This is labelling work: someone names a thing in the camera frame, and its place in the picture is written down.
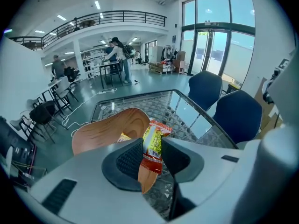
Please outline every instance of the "navy office chair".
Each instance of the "navy office chair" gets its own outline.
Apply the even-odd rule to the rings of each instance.
[[[220,97],[222,78],[209,71],[202,71],[189,79],[188,97],[207,111]]]
[[[213,119],[237,144],[255,138],[262,121],[262,107],[244,91],[234,91],[218,100]]]

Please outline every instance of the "backpack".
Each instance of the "backpack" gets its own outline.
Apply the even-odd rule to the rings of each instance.
[[[125,55],[125,57],[127,59],[133,58],[135,56],[135,53],[136,53],[134,48],[130,45],[124,45],[122,51],[123,51],[123,54]]]

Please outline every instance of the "balcony railing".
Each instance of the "balcony railing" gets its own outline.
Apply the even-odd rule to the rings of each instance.
[[[114,22],[140,22],[165,27],[165,19],[165,16],[139,11],[108,11],[74,18],[73,20],[68,21],[65,24],[50,31],[43,37],[19,36],[11,37],[10,39],[20,43],[21,45],[29,49],[39,50],[44,49],[51,43],[70,33],[99,24]]]

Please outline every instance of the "patterned table surface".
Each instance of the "patterned table surface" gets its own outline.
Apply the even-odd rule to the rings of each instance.
[[[177,90],[100,101],[91,122],[108,118],[128,108],[139,108],[148,117],[172,128],[169,137],[202,145],[235,148],[223,129],[198,105]],[[162,173],[144,197],[167,220],[174,180],[163,165]]]

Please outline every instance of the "gray floor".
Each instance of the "gray floor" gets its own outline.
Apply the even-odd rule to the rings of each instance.
[[[139,81],[138,84],[121,86],[121,84],[118,83],[115,84],[115,86],[118,86],[117,91],[96,95],[90,100],[88,99],[91,96],[95,95],[99,91],[102,91],[100,77],[84,80],[78,83],[75,86],[74,95],[77,97],[79,102],[70,97],[72,109],[74,110],[81,103],[88,101],[69,117],[70,120],[66,126],[68,127],[73,122],[77,122],[79,124],[89,122],[95,108],[95,104],[102,100],[170,89],[177,89],[184,94],[189,92],[188,80],[190,77],[186,75],[178,75],[177,73],[160,75],[154,72],[149,72],[147,69],[132,70],[132,75],[133,80],[135,79]],[[64,112],[66,115],[70,113],[68,109],[64,109]],[[57,119],[60,122],[62,121],[59,116],[57,116]],[[80,126],[74,124],[67,131],[55,123],[53,123],[53,125],[57,128],[52,135],[55,143],[51,140],[47,140],[46,142],[35,141],[37,150],[34,166],[46,168],[47,172],[52,171],[73,156],[71,148],[71,133],[80,128]],[[40,173],[37,173],[36,171],[32,174],[40,176]]]

